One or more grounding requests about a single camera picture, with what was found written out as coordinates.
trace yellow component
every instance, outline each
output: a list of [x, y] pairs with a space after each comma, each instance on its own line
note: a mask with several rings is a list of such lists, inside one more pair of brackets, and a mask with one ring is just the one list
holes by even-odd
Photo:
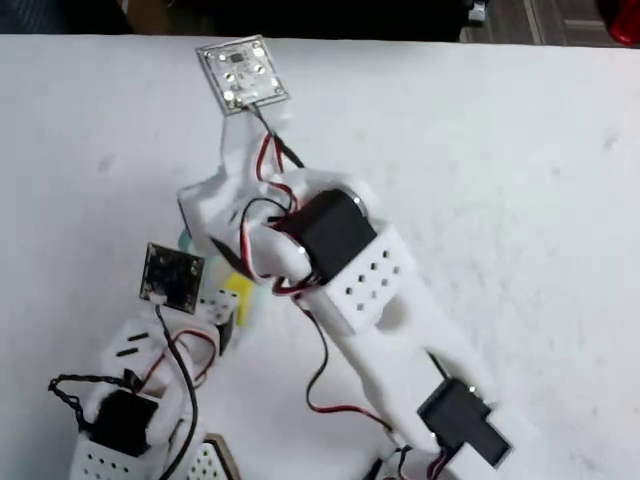
[[244, 326], [249, 315], [249, 298], [251, 297], [251, 290], [253, 290], [253, 283], [247, 280], [242, 275], [232, 273], [224, 284], [225, 290], [232, 290], [240, 295], [240, 303], [238, 303], [238, 319], [236, 324], [239, 327]]

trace red object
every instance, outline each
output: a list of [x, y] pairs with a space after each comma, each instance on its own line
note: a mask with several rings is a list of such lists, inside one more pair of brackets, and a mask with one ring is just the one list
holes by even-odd
[[625, 45], [640, 43], [640, 0], [621, 0], [609, 33]]

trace floor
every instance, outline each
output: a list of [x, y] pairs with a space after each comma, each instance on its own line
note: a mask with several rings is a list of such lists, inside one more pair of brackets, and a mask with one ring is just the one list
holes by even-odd
[[488, 8], [484, 26], [465, 29], [461, 41], [618, 46], [605, 29], [596, 0], [491, 0]]

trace white table surface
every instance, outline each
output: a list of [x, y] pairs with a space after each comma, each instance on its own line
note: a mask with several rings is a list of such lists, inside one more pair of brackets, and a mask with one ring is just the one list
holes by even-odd
[[[62, 479], [47, 393], [139, 307], [147, 241], [217, 166], [213, 39], [0, 37], [0, 478]], [[640, 52], [270, 42], [309, 165], [369, 181], [445, 311], [581, 478], [640, 471]], [[283, 303], [202, 390], [247, 480], [355, 479], [379, 429], [307, 411], [320, 361]], [[318, 402], [362, 402], [333, 355]]]

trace square circuit board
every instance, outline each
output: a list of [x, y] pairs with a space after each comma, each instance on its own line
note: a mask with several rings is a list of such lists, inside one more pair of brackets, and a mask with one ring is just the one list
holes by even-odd
[[260, 35], [196, 52], [226, 116], [289, 98]]
[[167, 307], [193, 314], [203, 272], [204, 258], [149, 243], [140, 298], [150, 300], [151, 293], [163, 295]]

